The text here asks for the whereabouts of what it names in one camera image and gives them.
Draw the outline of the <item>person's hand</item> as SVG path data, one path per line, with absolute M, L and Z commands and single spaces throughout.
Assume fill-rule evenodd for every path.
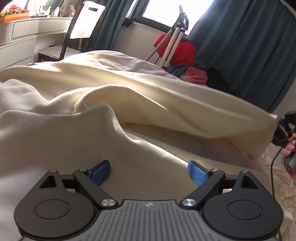
M 296 133 L 291 136 L 289 143 L 287 144 L 286 148 L 282 151 L 283 159 L 289 157 L 293 152 L 295 152 L 296 146 Z

